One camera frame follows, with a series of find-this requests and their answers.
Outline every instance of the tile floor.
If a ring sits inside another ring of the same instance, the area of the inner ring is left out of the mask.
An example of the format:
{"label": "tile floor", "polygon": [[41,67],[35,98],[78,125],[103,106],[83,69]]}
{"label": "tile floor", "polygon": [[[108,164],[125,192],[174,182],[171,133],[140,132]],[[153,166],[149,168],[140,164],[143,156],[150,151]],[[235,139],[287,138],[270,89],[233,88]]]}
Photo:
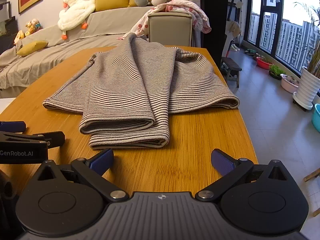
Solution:
{"label": "tile floor", "polygon": [[0,114],[15,98],[0,98]]}
{"label": "tile floor", "polygon": [[242,67],[240,87],[228,82],[239,97],[239,110],[247,126],[258,161],[267,164],[281,160],[289,170],[309,203],[309,216],[301,232],[309,240],[320,239],[320,177],[308,182],[303,178],[320,167],[320,133],[311,122],[312,112],[304,112],[292,103],[292,94],[280,86],[281,81],[268,75],[256,61],[243,53],[230,51]]}

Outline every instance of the plant pot saucer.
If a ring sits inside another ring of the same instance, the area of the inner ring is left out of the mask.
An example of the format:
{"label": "plant pot saucer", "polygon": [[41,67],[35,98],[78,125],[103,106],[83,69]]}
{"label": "plant pot saucer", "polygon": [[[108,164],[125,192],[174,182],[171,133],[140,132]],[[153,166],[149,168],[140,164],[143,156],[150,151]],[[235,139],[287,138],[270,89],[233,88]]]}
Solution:
{"label": "plant pot saucer", "polygon": [[296,101],[296,102],[297,102],[300,106],[302,106],[304,109],[311,110],[312,107],[313,107],[313,104],[311,103],[311,105],[308,106],[308,105],[306,105],[305,103],[302,103],[299,99],[297,99],[296,93],[297,93],[297,92],[294,92],[293,95],[292,95],[294,101]]}

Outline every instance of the white flower pot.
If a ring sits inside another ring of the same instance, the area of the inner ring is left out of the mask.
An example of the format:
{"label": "white flower pot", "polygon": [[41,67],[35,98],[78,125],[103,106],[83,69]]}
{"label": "white flower pot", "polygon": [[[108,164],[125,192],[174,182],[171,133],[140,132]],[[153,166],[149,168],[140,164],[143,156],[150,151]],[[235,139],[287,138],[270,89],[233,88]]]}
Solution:
{"label": "white flower pot", "polygon": [[312,109],[312,101],[320,89],[320,79],[302,67],[300,85],[297,92],[293,93],[293,99],[305,109]]}

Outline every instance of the green plant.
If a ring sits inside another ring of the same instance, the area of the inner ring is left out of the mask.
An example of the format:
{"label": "green plant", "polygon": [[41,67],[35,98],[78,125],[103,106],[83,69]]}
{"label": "green plant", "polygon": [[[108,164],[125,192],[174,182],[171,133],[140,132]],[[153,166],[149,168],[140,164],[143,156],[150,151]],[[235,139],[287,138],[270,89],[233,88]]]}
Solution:
{"label": "green plant", "polygon": [[266,57],[262,57],[261,60],[264,61],[265,63],[272,64],[272,62],[270,60],[268,60]]}
{"label": "green plant", "polygon": [[276,76],[280,76],[281,74],[285,74],[285,71],[283,71],[277,65],[271,65],[270,71],[272,71]]}
{"label": "green plant", "polygon": [[[294,6],[299,4],[305,9],[305,11],[308,13],[311,19],[313,29],[315,26],[317,27],[320,26],[320,20],[316,20],[317,18],[320,19],[320,7],[315,8],[314,6],[308,6],[305,3],[299,3],[299,2],[295,2],[294,4],[295,4]],[[317,78],[320,78],[320,31],[319,31],[319,28],[317,28],[316,31],[318,33],[318,36],[316,39],[315,48],[310,46],[305,46],[305,48],[308,50],[308,53],[312,54],[307,70]]]}

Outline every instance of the potted plant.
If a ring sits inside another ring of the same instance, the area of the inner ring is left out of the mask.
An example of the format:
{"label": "potted plant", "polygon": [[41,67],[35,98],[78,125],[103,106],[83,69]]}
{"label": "potted plant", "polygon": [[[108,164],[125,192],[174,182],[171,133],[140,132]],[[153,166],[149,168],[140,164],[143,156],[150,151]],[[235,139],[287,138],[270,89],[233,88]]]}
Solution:
{"label": "potted plant", "polygon": [[256,53],[256,55],[254,55],[252,58],[257,61],[257,57],[262,57],[260,54]]}
{"label": "potted plant", "polygon": [[269,75],[277,80],[281,80],[281,74],[285,74],[285,72],[279,68],[277,65],[271,65],[269,70]]}
{"label": "potted plant", "polygon": [[312,101],[320,89],[320,42],[316,43],[316,48],[312,55],[308,67],[302,67],[300,85],[293,93],[293,99],[303,108],[311,110]]}
{"label": "potted plant", "polygon": [[281,86],[284,90],[291,94],[297,91],[298,86],[300,85],[299,80],[296,80],[294,77],[287,76],[285,74],[281,74],[280,76],[282,78]]}
{"label": "potted plant", "polygon": [[266,57],[257,57],[257,64],[259,67],[269,70],[272,62]]}
{"label": "potted plant", "polygon": [[[320,7],[315,8],[313,6],[308,6],[306,4],[295,2],[296,5],[301,5],[306,12],[309,14],[313,29],[315,25],[320,26]],[[319,35],[317,38],[315,48],[306,46],[307,49],[313,52],[311,61],[308,64],[308,67],[302,67],[301,69],[301,78],[300,85],[296,92],[293,93],[292,97],[295,102],[307,110],[311,110],[313,105],[312,101],[315,98],[317,92],[320,89],[320,39]]]}

